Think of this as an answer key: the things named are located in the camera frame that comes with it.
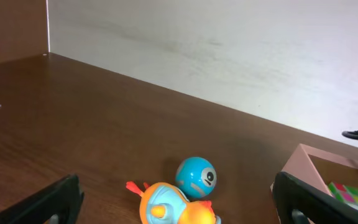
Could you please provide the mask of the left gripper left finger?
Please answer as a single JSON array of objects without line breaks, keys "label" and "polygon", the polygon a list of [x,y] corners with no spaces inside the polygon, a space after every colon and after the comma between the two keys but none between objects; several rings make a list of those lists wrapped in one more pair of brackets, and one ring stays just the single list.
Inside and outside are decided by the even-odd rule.
[{"label": "left gripper left finger", "polygon": [[76,223],[85,193],[70,174],[0,212],[0,223]]}]

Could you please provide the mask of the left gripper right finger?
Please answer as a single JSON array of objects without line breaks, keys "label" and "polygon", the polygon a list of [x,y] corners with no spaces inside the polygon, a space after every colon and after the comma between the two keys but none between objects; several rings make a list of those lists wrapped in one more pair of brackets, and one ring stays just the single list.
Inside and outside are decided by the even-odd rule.
[{"label": "left gripper right finger", "polygon": [[287,172],[275,176],[272,194],[281,224],[358,224],[358,210]]}]

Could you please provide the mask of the Rubik's cube one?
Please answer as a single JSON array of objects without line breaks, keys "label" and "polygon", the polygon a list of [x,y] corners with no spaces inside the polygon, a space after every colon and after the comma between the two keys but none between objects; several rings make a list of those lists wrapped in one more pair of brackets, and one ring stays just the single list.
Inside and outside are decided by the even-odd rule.
[{"label": "Rubik's cube one", "polygon": [[331,182],[328,189],[337,200],[358,210],[358,188]]}]

